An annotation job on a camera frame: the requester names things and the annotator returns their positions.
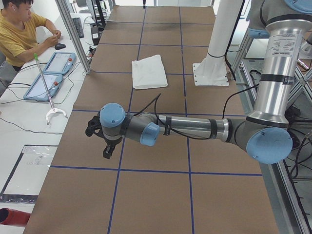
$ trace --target man's hair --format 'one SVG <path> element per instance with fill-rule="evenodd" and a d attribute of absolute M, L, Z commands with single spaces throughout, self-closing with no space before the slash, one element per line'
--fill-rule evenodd
<path fill-rule="evenodd" d="M 17 7 L 20 6 L 21 3 L 25 3 L 25 4 L 33 4 L 34 0 L 2 0 L 3 3 L 3 7 L 7 8 L 9 6 L 9 2 L 13 3 L 14 5 L 16 5 Z"/>

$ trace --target white cloth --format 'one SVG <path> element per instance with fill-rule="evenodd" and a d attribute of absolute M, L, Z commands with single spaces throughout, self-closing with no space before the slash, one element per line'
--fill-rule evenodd
<path fill-rule="evenodd" d="M 132 80 L 135 89 L 151 89 L 168 86 L 160 55 L 132 61 Z"/>

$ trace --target white desk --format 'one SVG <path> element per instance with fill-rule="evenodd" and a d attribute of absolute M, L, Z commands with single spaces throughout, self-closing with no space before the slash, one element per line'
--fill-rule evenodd
<path fill-rule="evenodd" d="M 81 23 L 83 24 L 84 19 L 90 16 L 90 14 L 72 14 L 72 17 L 80 17 Z M 86 23 L 91 23 L 92 19 L 88 18 Z M 75 52 L 74 45 L 69 39 L 69 34 L 64 26 L 64 23 L 59 17 L 55 22 L 56 27 L 62 32 L 62 37 L 59 40 L 60 43 L 66 45 L 66 48 L 59 50 L 60 52 Z M 88 24 L 84 25 L 84 38 L 80 39 L 84 51 L 87 53 L 89 50 L 89 44 L 92 44 L 91 31 Z M 46 50 L 42 55 L 39 56 L 40 62 L 47 62 L 52 54 L 55 52 L 54 47 Z M 31 61 L 24 65 L 24 67 L 35 64 L 35 61 Z M 12 83 L 27 83 L 31 84 L 39 74 L 37 66 L 32 66 L 20 71 Z M 55 104 L 55 107 L 64 110 L 68 116 L 70 116 L 73 104 L 78 96 L 80 88 L 84 80 L 84 69 L 82 65 L 79 65 L 69 78 L 74 83 L 70 94 L 65 99 L 72 86 L 72 83 L 66 79 L 58 93 L 52 98 L 54 103 L 65 101 L 62 104 Z M 10 86 L 15 94 L 22 98 L 28 89 L 28 86 L 24 85 L 12 85 Z M 0 103 L 10 102 L 18 100 L 10 90 L 6 90 L 0 98 Z M 0 111 L 2 114 L 1 118 L 13 122 L 18 126 L 29 129 L 32 131 L 43 131 L 43 132 L 58 132 L 63 133 L 67 120 L 63 114 L 53 114 L 50 117 L 50 125 L 46 124 L 45 115 L 51 109 L 49 102 L 36 102 L 36 101 L 17 101 L 8 104 L 1 104 Z M 24 145 L 58 145 L 61 139 L 61 135 L 55 134 L 42 134 L 42 133 L 31 133 L 25 132 L 18 127 L 6 123 L 0 120 L 0 189 L 2 190 L 5 182 L 10 175 Z M 0 203 L 0 208 L 8 207 L 16 210 L 30 212 L 32 211 L 33 204 L 18 204 L 18 203 Z M 24 228 L 3 226 L 0 225 L 1 234 L 21 234 Z"/>

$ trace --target yellow t-shirt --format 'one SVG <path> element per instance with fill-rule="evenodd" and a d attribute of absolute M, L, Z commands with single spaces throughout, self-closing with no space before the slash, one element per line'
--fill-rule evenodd
<path fill-rule="evenodd" d="M 0 13 L 0 51 L 4 53 L 9 64 L 16 67 L 24 65 L 24 62 L 16 56 L 38 45 L 36 27 L 44 26 L 46 20 L 46 18 L 32 13 L 31 19 L 24 22 L 25 29 L 20 30 L 9 23 Z"/>

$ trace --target tablet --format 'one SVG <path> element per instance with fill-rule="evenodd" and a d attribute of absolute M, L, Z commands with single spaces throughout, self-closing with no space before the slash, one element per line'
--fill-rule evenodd
<path fill-rule="evenodd" d="M 69 72 L 76 61 L 75 53 L 54 52 L 43 69 L 44 74 L 62 74 Z"/>
<path fill-rule="evenodd" d="M 63 81 L 62 74 L 44 74 L 45 81 L 47 83 L 51 97 L 53 97 L 60 88 Z M 38 100 L 38 101 L 49 101 L 49 97 L 46 93 L 41 75 L 39 74 L 34 80 L 32 85 L 29 87 L 25 95 L 25 100 Z"/>

